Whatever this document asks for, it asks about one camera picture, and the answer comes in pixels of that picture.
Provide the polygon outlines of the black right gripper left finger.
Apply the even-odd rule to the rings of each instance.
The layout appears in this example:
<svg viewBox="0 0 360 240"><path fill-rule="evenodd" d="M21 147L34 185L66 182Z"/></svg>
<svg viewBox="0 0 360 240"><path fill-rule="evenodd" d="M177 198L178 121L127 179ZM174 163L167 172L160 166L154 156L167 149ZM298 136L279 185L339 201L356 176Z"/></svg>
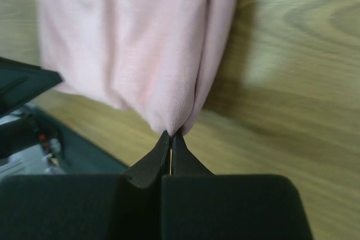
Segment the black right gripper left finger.
<svg viewBox="0 0 360 240"><path fill-rule="evenodd" d="M122 174L14 175L1 181L2 239L160 239L171 138Z"/></svg>

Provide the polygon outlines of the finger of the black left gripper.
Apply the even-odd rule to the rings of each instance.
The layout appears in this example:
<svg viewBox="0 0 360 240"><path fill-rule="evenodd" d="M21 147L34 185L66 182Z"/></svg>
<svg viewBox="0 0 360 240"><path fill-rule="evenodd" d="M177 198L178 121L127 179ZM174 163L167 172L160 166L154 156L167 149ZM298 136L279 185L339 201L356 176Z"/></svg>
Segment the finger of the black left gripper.
<svg viewBox="0 0 360 240"><path fill-rule="evenodd" d="M1 57L1 116L60 84L59 73Z"/></svg>

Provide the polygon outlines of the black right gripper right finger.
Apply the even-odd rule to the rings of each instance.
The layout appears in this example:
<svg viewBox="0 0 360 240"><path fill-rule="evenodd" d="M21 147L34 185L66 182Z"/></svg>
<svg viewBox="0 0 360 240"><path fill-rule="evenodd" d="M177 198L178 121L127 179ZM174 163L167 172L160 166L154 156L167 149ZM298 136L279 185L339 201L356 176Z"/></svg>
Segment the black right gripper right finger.
<svg viewBox="0 0 360 240"><path fill-rule="evenodd" d="M162 239L312 239L294 184L274 174L215 175L172 140L172 173L161 180Z"/></svg>

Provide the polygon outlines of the dusty pink graphic t-shirt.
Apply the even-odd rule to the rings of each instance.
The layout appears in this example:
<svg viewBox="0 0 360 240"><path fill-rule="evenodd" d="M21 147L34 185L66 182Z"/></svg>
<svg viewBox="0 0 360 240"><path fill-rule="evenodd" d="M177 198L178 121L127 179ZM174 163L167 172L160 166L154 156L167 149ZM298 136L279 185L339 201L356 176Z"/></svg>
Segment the dusty pink graphic t-shirt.
<svg viewBox="0 0 360 240"><path fill-rule="evenodd" d="M40 61L58 90L188 133L208 96L237 0L37 0Z"/></svg>

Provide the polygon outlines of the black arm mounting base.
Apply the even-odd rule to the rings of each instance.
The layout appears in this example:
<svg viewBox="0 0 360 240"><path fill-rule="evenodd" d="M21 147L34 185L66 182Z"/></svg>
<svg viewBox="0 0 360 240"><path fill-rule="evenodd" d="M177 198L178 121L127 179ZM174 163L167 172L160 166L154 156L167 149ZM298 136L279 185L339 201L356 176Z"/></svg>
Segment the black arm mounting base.
<svg viewBox="0 0 360 240"><path fill-rule="evenodd" d="M1 177L123 173L127 165L32 104L1 117Z"/></svg>

